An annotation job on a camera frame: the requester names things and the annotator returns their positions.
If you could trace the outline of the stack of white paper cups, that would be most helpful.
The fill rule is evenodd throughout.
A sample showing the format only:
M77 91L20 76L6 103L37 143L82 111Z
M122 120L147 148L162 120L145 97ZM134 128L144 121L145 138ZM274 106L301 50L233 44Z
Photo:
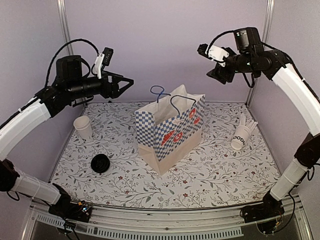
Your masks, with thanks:
M91 127L91 120L88 116L83 115L76 118L73 121L73 126L84 141L89 142L92 140L93 130Z

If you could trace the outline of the checkered paper takeout bag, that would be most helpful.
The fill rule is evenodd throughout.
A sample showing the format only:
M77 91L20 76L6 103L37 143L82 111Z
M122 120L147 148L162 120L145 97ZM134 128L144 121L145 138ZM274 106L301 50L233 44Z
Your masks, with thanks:
M150 92L156 100L134 112L136 140L140 157L162 176L200 143L206 96L187 93L183 84Z

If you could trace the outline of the stack of black cup lids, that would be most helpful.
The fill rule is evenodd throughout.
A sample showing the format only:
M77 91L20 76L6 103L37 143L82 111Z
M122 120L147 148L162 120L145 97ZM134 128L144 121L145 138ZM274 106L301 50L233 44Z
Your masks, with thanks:
M94 156L90 163L92 170L98 174L105 173L110 168L110 165L109 158L103 153Z

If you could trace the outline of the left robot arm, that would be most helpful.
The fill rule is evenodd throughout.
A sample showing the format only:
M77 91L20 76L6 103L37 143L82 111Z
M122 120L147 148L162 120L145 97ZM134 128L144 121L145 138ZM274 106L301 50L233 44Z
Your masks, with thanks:
M51 85L46 81L29 102L0 126L0 190L15 192L47 203L63 216L74 213L70 195L59 185L47 183L14 167L7 159L9 153L32 130L55 117L66 106L76 107L78 99L83 103L100 95L104 99L116 99L134 84L123 75L105 71L109 66L113 49L102 52L94 48L96 59L89 65L80 55L57 58L55 53L50 64L56 65L56 76Z

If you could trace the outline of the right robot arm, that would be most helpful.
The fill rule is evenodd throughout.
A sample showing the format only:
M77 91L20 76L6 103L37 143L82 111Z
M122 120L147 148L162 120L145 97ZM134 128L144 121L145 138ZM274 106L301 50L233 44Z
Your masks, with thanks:
M238 54L229 47L218 47L214 41L233 34ZM231 83L235 74L251 74L251 78L265 75L291 100L306 122L309 133L294 154L294 158L275 185L263 196L262 203L242 208L245 220L269 218L284 213L282 199L290 193L320 159L320 99L301 76L291 57L272 46L264 48L256 27L225 31L210 44L199 45L197 52L216 62L207 76L223 85Z

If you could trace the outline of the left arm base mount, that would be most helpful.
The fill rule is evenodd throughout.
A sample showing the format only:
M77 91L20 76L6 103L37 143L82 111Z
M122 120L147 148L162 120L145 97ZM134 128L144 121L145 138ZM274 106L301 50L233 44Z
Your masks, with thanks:
M48 212L63 220L75 220L88 223L91 218L92 210L92 206L83 200L77 203L67 202L51 205Z

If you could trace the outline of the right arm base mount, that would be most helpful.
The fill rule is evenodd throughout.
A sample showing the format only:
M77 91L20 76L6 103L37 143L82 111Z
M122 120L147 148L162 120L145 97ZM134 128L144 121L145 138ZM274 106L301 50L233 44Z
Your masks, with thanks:
M244 219L245 223L251 223L281 216L284 213L285 210L281 201L263 201L260 204L242 207L239 215Z

